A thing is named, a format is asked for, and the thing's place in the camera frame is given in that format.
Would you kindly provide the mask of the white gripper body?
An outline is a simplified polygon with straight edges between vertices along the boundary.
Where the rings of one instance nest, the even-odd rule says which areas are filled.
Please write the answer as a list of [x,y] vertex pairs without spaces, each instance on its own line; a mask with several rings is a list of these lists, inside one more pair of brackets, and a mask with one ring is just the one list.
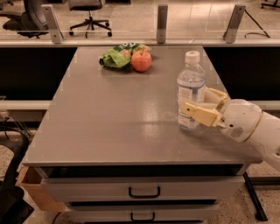
[[223,111],[223,127],[220,131],[236,142],[244,142],[258,124],[262,110],[245,100],[230,100]]

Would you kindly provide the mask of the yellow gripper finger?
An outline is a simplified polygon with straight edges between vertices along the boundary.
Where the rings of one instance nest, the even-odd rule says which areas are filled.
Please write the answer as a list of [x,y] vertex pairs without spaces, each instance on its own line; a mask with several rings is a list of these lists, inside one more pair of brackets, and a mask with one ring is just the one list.
[[205,102],[215,104],[218,110],[221,110],[229,100],[230,97],[226,92],[222,92],[211,87],[206,87]]
[[223,126],[223,103],[185,102],[181,107],[181,125],[194,129],[199,124],[207,127]]

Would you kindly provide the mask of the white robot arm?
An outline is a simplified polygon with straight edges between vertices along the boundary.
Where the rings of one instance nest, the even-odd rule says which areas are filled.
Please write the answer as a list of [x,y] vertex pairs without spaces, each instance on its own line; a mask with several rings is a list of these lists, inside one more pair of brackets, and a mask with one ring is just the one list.
[[203,102],[183,100],[181,112],[207,127],[256,148],[270,166],[280,170],[280,119],[243,99],[231,99],[218,89],[206,87]]

